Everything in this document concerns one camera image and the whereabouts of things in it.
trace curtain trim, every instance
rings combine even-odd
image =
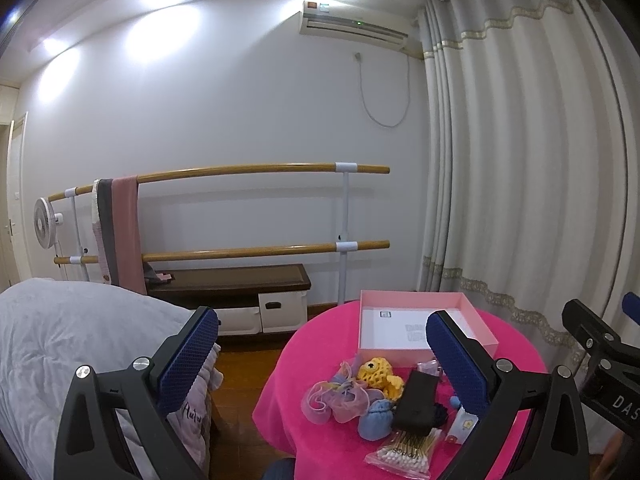
[[[589,5],[593,10],[600,9],[600,1],[595,0],[594,2],[589,2]],[[462,50],[463,41],[465,40],[484,40],[486,38],[486,33],[490,28],[501,28],[501,29],[509,29],[513,28],[513,23],[516,19],[516,16],[523,16],[524,18],[530,18],[532,20],[541,20],[545,15],[545,11],[549,8],[553,7],[554,9],[561,10],[565,14],[573,14],[574,13],[574,3],[573,0],[568,1],[567,3],[558,2],[557,0],[540,0],[537,9],[527,9],[526,7],[511,7],[510,15],[507,19],[500,18],[488,18],[484,20],[484,27],[482,30],[465,30],[460,34],[460,40],[441,40],[435,45],[433,45],[433,50],[425,50],[423,52],[424,59],[435,57],[435,53],[437,50],[442,50],[443,48],[453,48],[456,50]]]
[[[540,312],[518,308],[513,296],[493,292],[485,282],[465,278],[462,275],[463,271],[461,268],[452,267],[450,269],[445,269],[443,265],[432,262],[430,257],[424,258],[423,266],[433,274],[441,274],[443,280],[460,280],[461,290],[468,290],[469,292],[478,292],[479,294],[482,294],[484,300],[490,305],[507,309],[510,312],[511,319],[513,321],[522,324],[534,325],[542,334],[545,342],[549,345],[575,349],[577,342],[571,334],[551,328],[546,317]]]

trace white curtain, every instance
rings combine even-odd
[[[640,260],[638,56],[599,0],[428,0],[418,21],[430,112],[418,290],[462,290],[550,368],[576,369],[567,301],[635,330],[619,312]],[[588,426],[601,451],[610,428]]]

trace white fan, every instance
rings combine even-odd
[[[33,209],[33,226],[40,245],[49,249],[56,243],[56,226],[62,224],[62,213],[54,213],[51,202],[46,198],[36,200]]]

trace white wall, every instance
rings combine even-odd
[[[55,98],[43,99],[46,68],[20,89],[16,113],[29,112],[23,192],[35,276],[60,278],[53,249],[31,227],[34,200],[95,178],[252,162],[386,164],[390,175],[351,176],[350,238],[391,241],[389,250],[349,255],[347,297],[362,288],[410,290],[417,277],[424,221],[426,81],[411,60],[406,121],[384,130],[360,102],[393,123],[406,99],[401,54],[330,38],[301,36],[291,0],[206,0],[191,5],[198,26],[178,50],[146,64],[132,59],[128,34],[140,19],[80,45],[78,65]],[[219,176],[143,184],[143,251],[201,250],[334,241],[340,231],[339,174]],[[95,254],[90,198],[78,198],[82,241]],[[68,201],[54,203],[68,210]],[[73,253],[70,216],[61,227]],[[189,266],[302,262],[310,303],[335,301],[337,254],[177,262]],[[79,278],[68,268],[70,278]],[[97,266],[90,266],[99,280]]]

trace power cord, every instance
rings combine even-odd
[[[60,252],[60,256],[64,256],[64,254],[63,254],[63,252],[62,252],[62,245],[60,245],[60,242],[59,242],[59,241],[57,241],[57,240],[56,240],[56,241],[53,243],[53,247],[55,248],[56,256],[58,256],[58,252]],[[66,278],[66,280],[67,280],[67,281],[69,281],[69,276],[68,276],[68,274],[66,273],[66,265],[59,265],[58,267],[60,267],[60,269],[62,269],[62,270],[64,270],[64,271],[65,271],[65,278]]]
[[[402,114],[402,118],[396,124],[381,123],[373,115],[371,115],[371,112],[369,112],[369,109],[367,108],[367,103],[364,101],[364,91],[362,90],[362,54],[359,52],[356,52],[353,55],[353,57],[358,62],[358,76],[360,78],[360,97],[362,98],[364,111],[366,111],[369,118],[379,126],[382,126],[383,128],[389,128],[389,129],[397,128],[406,119],[407,112],[409,111],[409,104],[411,104],[411,82],[410,82],[411,79],[409,78],[409,56],[406,56],[406,107],[404,108],[404,114]]]

